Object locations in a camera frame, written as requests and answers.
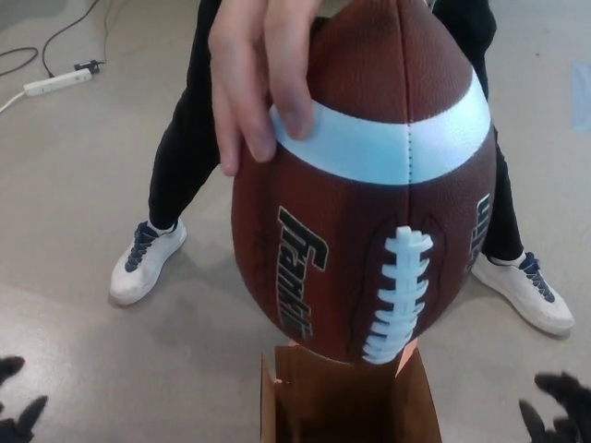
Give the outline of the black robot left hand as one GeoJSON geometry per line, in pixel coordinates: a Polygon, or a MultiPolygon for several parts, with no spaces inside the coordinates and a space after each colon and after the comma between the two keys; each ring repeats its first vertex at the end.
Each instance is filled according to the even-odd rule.
{"type": "MultiPolygon", "coordinates": [[[[16,375],[24,366],[21,356],[9,355],[1,358],[1,384],[16,375]]],[[[30,443],[34,438],[33,428],[42,416],[48,397],[42,395],[33,400],[17,419],[1,420],[1,443],[30,443]]]]}

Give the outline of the person's right hand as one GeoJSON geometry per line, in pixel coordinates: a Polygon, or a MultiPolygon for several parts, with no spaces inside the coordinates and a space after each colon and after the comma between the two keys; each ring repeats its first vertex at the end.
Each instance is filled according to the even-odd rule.
{"type": "Polygon", "coordinates": [[[276,139],[271,97],[292,138],[313,127],[307,84],[309,32],[318,1],[223,1],[211,26],[212,110],[227,175],[237,174],[247,147],[269,161],[276,139]]]}

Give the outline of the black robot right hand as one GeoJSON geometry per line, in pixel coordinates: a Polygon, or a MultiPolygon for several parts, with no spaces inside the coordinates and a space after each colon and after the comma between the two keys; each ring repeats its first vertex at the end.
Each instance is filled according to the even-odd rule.
{"type": "Polygon", "coordinates": [[[538,373],[535,383],[561,405],[567,415],[555,418],[554,428],[549,429],[530,402],[519,400],[520,412],[530,441],[590,443],[590,388],[583,386],[577,378],[566,372],[538,373]]]}

